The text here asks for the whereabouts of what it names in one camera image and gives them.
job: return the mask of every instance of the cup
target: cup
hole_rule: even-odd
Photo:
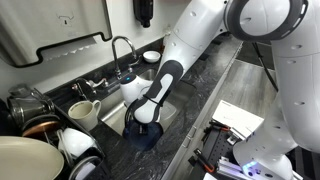
[[[71,106],[68,115],[87,131],[92,130],[98,124],[97,115],[101,109],[101,102],[96,100],[80,101]]]
[[[78,130],[66,128],[60,135],[58,149],[64,153],[67,151],[73,159],[77,159],[90,147],[96,147],[90,136]]]

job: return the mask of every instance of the paper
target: paper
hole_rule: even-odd
[[[217,179],[214,178],[211,174],[206,173],[206,175],[204,176],[203,180],[217,180]]]
[[[213,119],[231,127],[242,140],[247,138],[263,122],[263,118],[221,100]]]

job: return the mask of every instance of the faucet handle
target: faucet handle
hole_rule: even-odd
[[[109,83],[106,78],[102,78],[98,83],[93,82],[92,80],[88,81],[92,88],[96,88],[98,86],[108,87]]]
[[[129,66],[128,71],[129,71],[130,73],[132,73],[132,67],[138,65],[138,64],[141,62],[142,55],[139,55],[138,58],[134,58],[134,59],[135,59],[135,60],[138,59],[138,60],[137,60],[136,62],[131,63],[131,64],[128,65],[128,66]]]

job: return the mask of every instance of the plate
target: plate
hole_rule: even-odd
[[[23,137],[0,137],[0,179],[52,180],[64,159],[53,146]]]

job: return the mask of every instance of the faucet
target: faucet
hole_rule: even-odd
[[[83,92],[83,90],[82,90],[82,88],[80,86],[79,81],[85,82],[85,84],[87,84],[90,87],[92,93],[94,93],[94,94],[97,94],[97,91],[94,88],[96,88],[96,87],[98,87],[100,85],[105,87],[105,88],[108,87],[108,82],[107,82],[106,78],[102,78],[101,81],[98,82],[98,83],[94,83],[92,80],[88,81],[88,80],[86,80],[84,78],[77,78],[76,79],[76,83],[72,85],[72,89],[78,91],[79,96],[83,97],[85,100],[87,100],[87,96],[84,94],[84,92]]]
[[[118,40],[118,39],[123,39],[125,40],[130,48],[131,48],[131,51],[132,51],[132,56],[133,58],[136,60],[137,59],[137,53],[136,53],[136,49],[134,48],[132,42],[127,38],[127,37],[124,37],[124,36],[116,36],[115,38],[113,38],[112,40],[112,51],[113,51],[113,56],[114,56],[114,65],[115,65],[115,72],[116,72],[116,76],[118,79],[121,79],[121,70],[120,70],[120,67],[119,67],[119,63],[118,63],[118,57],[117,57],[117,52],[116,52],[116,47],[115,47],[115,42]],[[132,66],[136,65],[139,63],[139,59],[137,62],[134,62],[132,64],[129,64],[129,72],[132,72]]]

